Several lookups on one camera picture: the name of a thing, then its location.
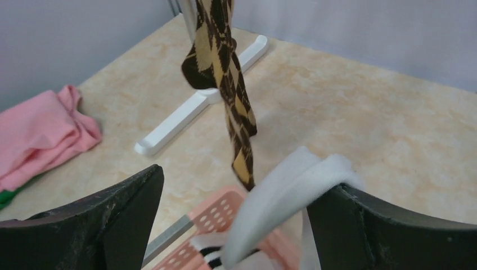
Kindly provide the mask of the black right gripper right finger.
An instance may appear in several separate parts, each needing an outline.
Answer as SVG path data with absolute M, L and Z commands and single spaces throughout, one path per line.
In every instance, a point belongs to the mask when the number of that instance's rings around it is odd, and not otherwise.
M 341 184 L 307 207 L 322 269 L 475 269 L 476 225 Z

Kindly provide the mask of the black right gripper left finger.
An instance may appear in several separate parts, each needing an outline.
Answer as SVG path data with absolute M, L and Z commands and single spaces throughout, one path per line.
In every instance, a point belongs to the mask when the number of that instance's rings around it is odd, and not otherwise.
M 1 268 L 141 269 L 163 185 L 154 164 L 69 204 L 1 222 Z

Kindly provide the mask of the white black striped sock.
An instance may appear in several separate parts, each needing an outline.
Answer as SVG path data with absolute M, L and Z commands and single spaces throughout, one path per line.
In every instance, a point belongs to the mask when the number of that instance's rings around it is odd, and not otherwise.
M 332 154 L 321 159 L 300 146 L 249 192 L 227 232 L 194 236 L 190 243 L 210 269 L 280 269 L 279 262 L 257 246 L 301 212 L 299 268 L 321 269 L 306 207 L 342 183 L 359 190 L 365 187 L 345 156 Z

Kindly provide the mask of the brown argyle sock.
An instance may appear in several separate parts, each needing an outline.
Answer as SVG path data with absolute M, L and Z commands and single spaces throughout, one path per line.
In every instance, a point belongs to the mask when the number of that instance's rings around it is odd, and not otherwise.
M 224 102 L 226 126 L 233 147 L 232 170 L 248 190 L 254 186 L 250 139 L 257 123 L 232 37 L 233 1 L 196 1 L 196 30 L 182 73 L 196 90 L 216 88 Z

